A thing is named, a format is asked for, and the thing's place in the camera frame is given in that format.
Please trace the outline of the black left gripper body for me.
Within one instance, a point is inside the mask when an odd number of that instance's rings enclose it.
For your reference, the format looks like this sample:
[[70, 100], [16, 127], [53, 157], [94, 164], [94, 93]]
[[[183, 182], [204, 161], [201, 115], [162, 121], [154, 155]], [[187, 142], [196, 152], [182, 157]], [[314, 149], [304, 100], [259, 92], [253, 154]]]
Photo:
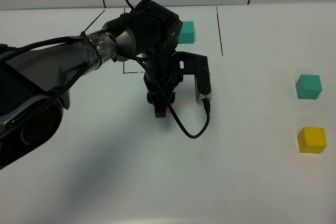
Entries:
[[[174, 88], [183, 81], [183, 77], [177, 73], [179, 68], [177, 65], [177, 51], [173, 50], [170, 54], [163, 55], [150, 61], [145, 61], [144, 64], [155, 76], [170, 103], [174, 103]], [[152, 81], [152, 78], [147, 73], [144, 76], [144, 82], [148, 89], [147, 101], [148, 103], [153, 103], [153, 99], [161, 97], [161, 95]]]

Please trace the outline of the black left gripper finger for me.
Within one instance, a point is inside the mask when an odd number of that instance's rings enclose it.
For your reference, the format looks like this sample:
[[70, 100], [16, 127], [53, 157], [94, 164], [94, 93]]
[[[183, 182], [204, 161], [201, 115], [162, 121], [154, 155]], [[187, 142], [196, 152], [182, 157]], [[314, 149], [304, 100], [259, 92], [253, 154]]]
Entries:
[[154, 105], [154, 110], [155, 110], [155, 117], [165, 118], [166, 110], [167, 110], [167, 104], [165, 100], [161, 97], [155, 98], [153, 100], [153, 105]]

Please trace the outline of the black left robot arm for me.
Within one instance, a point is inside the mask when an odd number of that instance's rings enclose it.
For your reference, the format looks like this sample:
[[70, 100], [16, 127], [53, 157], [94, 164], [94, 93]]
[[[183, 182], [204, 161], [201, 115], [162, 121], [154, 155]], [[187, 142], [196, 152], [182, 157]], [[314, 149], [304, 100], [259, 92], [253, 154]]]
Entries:
[[150, 0], [94, 33], [20, 48], [1, 45], [1, 167], [46, 143], [70, 107], [69, 90], [105, 62], [169, 55], [182, 29], [177, 14]]

